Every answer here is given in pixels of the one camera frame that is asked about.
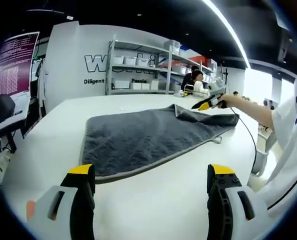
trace light strip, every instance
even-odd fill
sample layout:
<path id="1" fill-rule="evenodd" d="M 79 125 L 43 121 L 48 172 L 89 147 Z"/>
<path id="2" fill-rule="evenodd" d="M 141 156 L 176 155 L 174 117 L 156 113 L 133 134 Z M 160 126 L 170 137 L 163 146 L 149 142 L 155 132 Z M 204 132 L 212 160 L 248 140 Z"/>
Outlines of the light strip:
<path id="1" fill-rule="evenodd" d="M 247 54 L 244 51 L 244 48 L 242 46 L 242 43 L 240 42 L 237 34 L 235 33 L 233 27 L 229 24 L 229 22 L 227 21 L 227 19 L 224 17 L 224 15 L 221 13 L 221 11 L 210 1 L 210 0 L 202 0 L 210 9 L 212 9 L 212 11 L 218 16 L 218 18 L 222 21 L 222 23 L 225 25 L 225 27 L 227 28 L 227 30 L 229 31 L 229 33 L 232 35 L 233 39 L 235 40 L 237 47 L 239 48 L 244 61 L 246 63 L 247 68 L 251 68 L 251 65 L 249 63 Z"/>

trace ceiling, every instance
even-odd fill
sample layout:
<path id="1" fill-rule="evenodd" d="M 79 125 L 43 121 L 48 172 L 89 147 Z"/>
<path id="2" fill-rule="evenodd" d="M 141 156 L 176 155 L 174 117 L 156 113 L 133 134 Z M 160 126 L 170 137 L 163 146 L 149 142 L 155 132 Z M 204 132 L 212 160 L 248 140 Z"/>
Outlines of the ceiling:
<path id="1" fill-rule="evenodd" d="M 297 74 L 296 42 L 290 42 L 292 36 L 278 26 L 274 12 L 264 2 L 212 2 L 235 30 L 249 59 L 267 62 Z M 25 12 L 27 9 L 54 11 Z M 123 26 L 174 39 L 225 67 L 245 68 L 242 61 L 224 61 L 224 57 L 241 58 L 242 55 L 228 30 L 201 0 L 36 0 L 27 3 L 20 16 L 12 26 L 12 35 L 40 31 L 40 38 L 48 37 L 53 25 L 68 22 L 66 17 L 73 16 L 81 25 Z M 281 58 L 282 55 L 279 57 L 282 50 L 286 51 L 284 58 Z M 270 67 L 251 66 L 270 72 L 277 78 L 293 79 L 283 72 L 278 74 L 280 71 Z"/>

